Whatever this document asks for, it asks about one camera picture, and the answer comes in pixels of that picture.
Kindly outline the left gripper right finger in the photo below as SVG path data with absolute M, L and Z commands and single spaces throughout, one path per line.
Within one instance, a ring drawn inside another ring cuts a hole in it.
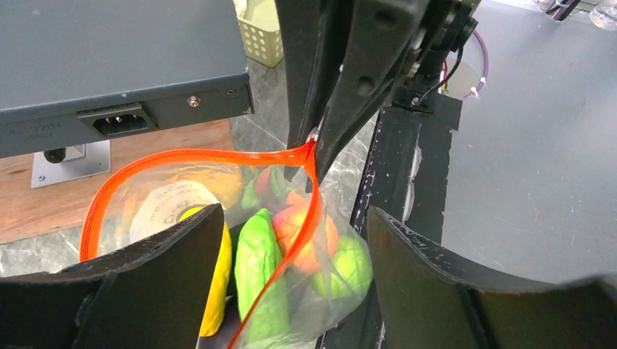
M 372 207 L 368 243 L 391 348 L 614 348 L 616 277 L 548 284 L 471 261 Z

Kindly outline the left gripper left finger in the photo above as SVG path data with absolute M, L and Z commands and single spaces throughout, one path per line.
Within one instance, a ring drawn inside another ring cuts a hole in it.
M 3 348 L 195 348 L 222 241 L 209 205 L 57 273 L 1 280 Z

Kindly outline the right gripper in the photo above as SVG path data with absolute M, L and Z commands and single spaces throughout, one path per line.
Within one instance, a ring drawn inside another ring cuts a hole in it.
M 463 47 L 477 27 L 473 15 L 479 2 L 276 1 L 275 5 L 286 67 L 287 147 L 304 144 L 314 129 L 318 131 L 315 172 L 321 182 L 370 117 L 365 109 L 394 80 L 391 69 L 417 31 L 394 83 L 392 105 L 434 111 L 433 97 L 458 69 Z

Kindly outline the yellow corn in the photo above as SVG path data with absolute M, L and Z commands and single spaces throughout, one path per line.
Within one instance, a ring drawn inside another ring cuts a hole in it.
M 200 337 L 211 337 L 217 333 L 225 314 L 226 292 L 231 277 L 232 240 L 228 225 L 223 224 L 218 258 L 214 269 L 212 282 L 207 298 L 202 324 L 199 330 Z

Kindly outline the green lime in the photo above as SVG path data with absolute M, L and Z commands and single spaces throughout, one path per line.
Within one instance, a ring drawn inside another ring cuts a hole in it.
M 363 299 L 373 280 L 373 268 L 367 244 L 360 237 L 342 236 L 331 259 L 331 268 L 312 276 L 317 293 L 329 300 L 341 298 Z

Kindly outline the light green plastic basket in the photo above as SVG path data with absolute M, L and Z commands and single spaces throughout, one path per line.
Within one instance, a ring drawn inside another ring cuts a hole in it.
M 270 68 L 284 57 L 274 0 L 233 0 L 245 55 Z

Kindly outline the clear zip top bag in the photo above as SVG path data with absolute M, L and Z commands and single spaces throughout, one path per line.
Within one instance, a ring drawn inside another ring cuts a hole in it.
M 200 336 L 229 348 L 297 348 L 365 299 L 373 269 L 365 240 L 322 197 L 314 144 L 274 152 L 181 148 L 138 159 L 96 193 L 81 233 L 83 261 L 180 224 L 211 204 L 223 237 Z

